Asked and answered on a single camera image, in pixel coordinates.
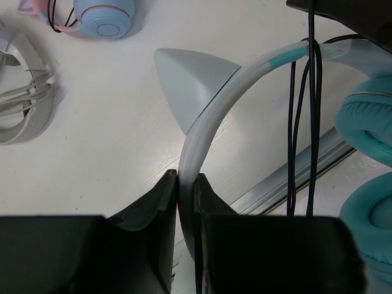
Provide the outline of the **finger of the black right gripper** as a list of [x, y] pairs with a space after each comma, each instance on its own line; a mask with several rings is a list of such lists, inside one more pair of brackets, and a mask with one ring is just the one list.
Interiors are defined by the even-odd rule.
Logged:
[[286, 5], [309, 14], [311, 40], [314, 40], [314, 16], [319, 15], [339, 22], [391, 53], [391, 1], [389, 0], [292, 0], [287, 1]]

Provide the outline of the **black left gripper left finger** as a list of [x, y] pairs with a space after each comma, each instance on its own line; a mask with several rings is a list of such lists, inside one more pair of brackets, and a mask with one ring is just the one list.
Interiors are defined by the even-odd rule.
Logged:
[[169, 293], [177, 173], [111, 217], [1, 217], [2, 293]]

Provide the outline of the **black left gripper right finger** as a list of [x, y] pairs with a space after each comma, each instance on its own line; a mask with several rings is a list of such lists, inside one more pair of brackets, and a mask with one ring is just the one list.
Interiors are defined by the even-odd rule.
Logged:
[[198, 293], [365, 293], [364, 263], [335, 217], [240, 215], [194, 183]]

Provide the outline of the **teal white cat-ear headphones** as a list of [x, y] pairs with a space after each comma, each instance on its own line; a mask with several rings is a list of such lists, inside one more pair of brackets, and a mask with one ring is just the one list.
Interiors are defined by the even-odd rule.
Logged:
[[[335, 126], [352, 147], [383, 165], [391, 165], [391, 54], [374, 43], [350, 38], [320, 47], [321, 56], [353, 67], [368, 80], [345, 99]], [[190, 206], [194, 181], [212, 140], [236, 101], [264, 75], [308, 54], [298, 42], [246, 66], [201, 52], [160, 48], [154, 58], [161, 87], [186, 141], [179, 161], [179, 214], [184, 239], [194, 253]], [[343, 219], [352, 229], [368, 268], [391, 280], [391, 233], [378, 224], [391, 217], [391, 175], [361, 186], [343, 205]]]

